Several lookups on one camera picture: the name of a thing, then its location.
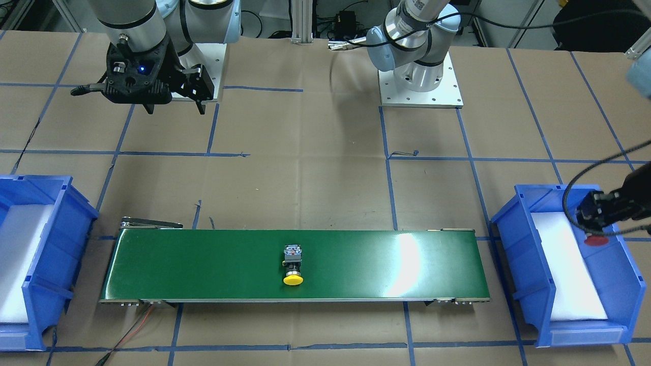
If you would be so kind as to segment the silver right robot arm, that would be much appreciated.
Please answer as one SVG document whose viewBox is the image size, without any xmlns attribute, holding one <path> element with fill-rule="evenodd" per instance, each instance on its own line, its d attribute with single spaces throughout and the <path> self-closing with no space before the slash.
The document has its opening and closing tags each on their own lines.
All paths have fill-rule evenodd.
<svg viewBox="0 0 651 366">
<path fill-rule="evenodd" d="M 141 105 L 148 114 L 174 95 L 205 114 L 216 84 L 200 44 L 235 43 L 239 1 L 90 1 L 109 38 L 102 78 L 71 95 L 101 93 L 115 104 Z"/>
</svg>

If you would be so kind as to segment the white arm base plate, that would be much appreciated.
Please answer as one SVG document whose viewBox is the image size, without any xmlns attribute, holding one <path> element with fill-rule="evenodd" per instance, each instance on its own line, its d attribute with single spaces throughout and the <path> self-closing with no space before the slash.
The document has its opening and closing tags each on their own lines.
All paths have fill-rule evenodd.
<svg viewBox="0 0 651 366">
<path fill-rule="evenodd" d="M 464 106 L 449 52 L 437 66 L 410 63 L 391 71 L 379 70 L 377 76 L 382 106 L 444 109 Z"/>
<path fill-rule="evenodd" d="M 182 67 L 189 69 L 190 67 L 202 64 L 205 71 L 210 76 L 214 85 L 213 98 L 203 105 L 208 103 L 216 103 L 221 98 L 221 90 L 223 88 L 223 71 L 226 63 L 226 44 L 219 43 L 195 43 L 187 51 L 183 50 L 177 55 Z"/>
</svg>

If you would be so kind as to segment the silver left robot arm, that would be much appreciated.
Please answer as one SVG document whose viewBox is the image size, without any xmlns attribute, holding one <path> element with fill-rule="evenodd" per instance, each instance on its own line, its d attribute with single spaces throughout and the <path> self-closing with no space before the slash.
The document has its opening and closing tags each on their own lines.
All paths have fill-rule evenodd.
<svg viewBox="0 0 651 366">
<path fill-rule="evenodd" d="M 386 106 L 460 107 L 456 74 L 449 56 L 463 13 L 449 1 L 401 1 L 384 22 L 370 28 L 360 39 L 347 40 L 365 48 L 378 71 L 380 95 Z M 615 236 L 607 231 L 614 223 L 649 217 L 649 164 L 626 176 L 611 192 L 589 190 L 570 201 L 574 184 L 598 165 L 649 146 L 649 141 L 606 157 L 588 166 L 568 183 L 561 210 L 588 239 Z"/>
</svg>

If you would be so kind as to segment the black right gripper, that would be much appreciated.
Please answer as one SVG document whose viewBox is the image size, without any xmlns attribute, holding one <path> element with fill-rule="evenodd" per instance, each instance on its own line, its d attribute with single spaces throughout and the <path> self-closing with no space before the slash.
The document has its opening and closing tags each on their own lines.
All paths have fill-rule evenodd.
<svg viewBox="0 0 651 366">
<path fill-rule="evenodd" d="M 214 99 L 214 84 L 205 65 L 184 67 L 170 36 L 149 51 L 135 52 L 126 40 L 110 44 L 102 95 L 117 104 L 142 105 L 154 114 L 155 105 L 169 104 L 174 94 L 190 98 L 198 113 Z"/>
</svg>

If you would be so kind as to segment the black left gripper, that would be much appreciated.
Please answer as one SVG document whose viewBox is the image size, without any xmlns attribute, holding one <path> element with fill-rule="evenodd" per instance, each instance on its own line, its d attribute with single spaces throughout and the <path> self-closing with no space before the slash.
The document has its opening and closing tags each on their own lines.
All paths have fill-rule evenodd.
<svg viewBox="0 0 651 366">
<path fill-rule="evenodd" d="M 577 223 L 591 231 L 627 220 L 650 216 L 650 163 L 626 176 L 623 185 L 608 194 L 592 190 L 577 207 Z"/>
</svg>

